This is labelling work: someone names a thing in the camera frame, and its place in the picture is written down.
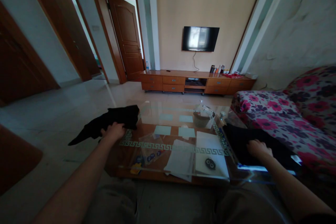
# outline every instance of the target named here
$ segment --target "sofa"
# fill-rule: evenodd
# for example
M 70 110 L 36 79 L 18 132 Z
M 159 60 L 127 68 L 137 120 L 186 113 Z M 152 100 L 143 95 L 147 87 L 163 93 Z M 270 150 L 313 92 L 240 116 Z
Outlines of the sofa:
M 318 175 L 336 175 L 336 65 L 315 68 L 281 91 L 239 91 L 231 109 L 261 128 Z

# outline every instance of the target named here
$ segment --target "light switch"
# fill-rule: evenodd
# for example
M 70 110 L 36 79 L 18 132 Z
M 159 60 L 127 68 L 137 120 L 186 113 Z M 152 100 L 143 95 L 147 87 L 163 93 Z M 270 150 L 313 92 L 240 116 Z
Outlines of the light switch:
M 99 26 L 92 26 L 92 30 L 95 32 L 99 31 Z

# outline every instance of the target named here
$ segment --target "drawer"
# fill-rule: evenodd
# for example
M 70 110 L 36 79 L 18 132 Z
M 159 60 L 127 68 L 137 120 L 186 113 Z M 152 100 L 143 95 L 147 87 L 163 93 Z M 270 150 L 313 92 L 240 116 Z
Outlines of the drawer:
M 244 89 L 244 88 L 238 88 L 238 87 L 229 87 L 227 89 L 226 94 L 227 95 L 234 95 L 235 93 L 237 93 L 238 91 L 244 91 L 244 90 L 250 90 L 250 89 Z
M 159 83 L 162 84 L 162 76 L 140 75 L 142 83 Z
M 184 85 L 163 84 L 163 91 L 165 92 L 184 92 Z
M 185 77 L 163 76 L 163 84 L 184 85 Z
M 210 94 L 217 94 L 217 95 L 226 95 L 228 87 L 211 87 L 207 86 L 205 89 L 205 93 L 210 93 Z
M 206 86 L 228 87 L 230 82 L 228 79 L 208 79 Z
M 253 87 L 253 80 L 231 80 L 230 88 L 244 88 L 251 89 Z
M 143 90 L 162 91 L 162 83 L 141 83 Z

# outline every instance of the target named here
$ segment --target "flat screen tv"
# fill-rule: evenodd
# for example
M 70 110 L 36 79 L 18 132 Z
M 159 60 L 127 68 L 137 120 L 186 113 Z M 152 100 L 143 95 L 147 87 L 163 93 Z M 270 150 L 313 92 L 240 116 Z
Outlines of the flat screen tv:
M 219 27 L 185 26 L 182 51 L 214 51 Z

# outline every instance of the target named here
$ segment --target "paper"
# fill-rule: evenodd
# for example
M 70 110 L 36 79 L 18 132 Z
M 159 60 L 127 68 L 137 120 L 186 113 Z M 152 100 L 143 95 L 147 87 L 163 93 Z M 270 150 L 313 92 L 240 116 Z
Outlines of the paper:
M 178 135 L 180 137 L 196 137 L 194 128 L 179 128 Z
M 211 148 L 223 149 L 217 135 L 204 133 L 201 131 L 196 132 L 196 147 L 198 148 Z M 215 164 L 215 170 L 210 170 L 205 165 L 206 159 L 212 159 Z M 216 177 L 229 177 L 228 168 L 226 166 L 225 156 L 215 154 L 196 153 L 195 157 L 195 171 L 201 174 L 207 174 Z
M 182 128 L 188 128 L 188 126 L 186 125 L 186 124 L 183 124 L 182 126 L 181 126 Z M 185 139 L 185 140 L 187 140 L 187 141 L 189 141 L 189 137 L 182 137 L 183 139 Z
M 158 135 L 170 135 L 171 127 L 170 126 L 161 126 L 157 125 L 155 127 L 154 134 Z
M 173 146 L 179 147 L 194 147 L 193 144 L 176 139 Z M 164 168 L 170 171 L 170 174 L 179 177 L 180 179 L 191 182 L 192 170 L 194 164 L 194 153 L 172 150 L 167 166 Z
M 173 115 L 172 114 L 161 114 L 160 115 L 160 120 L 172 121 L 173 120 Z
M 193 122 L 193 117 L 190 116 L 190 115 L 180 115 L 180 118 L 179 118 L 179 121 L 180 122 L 187 122 L 187 123 L 191 123 Z

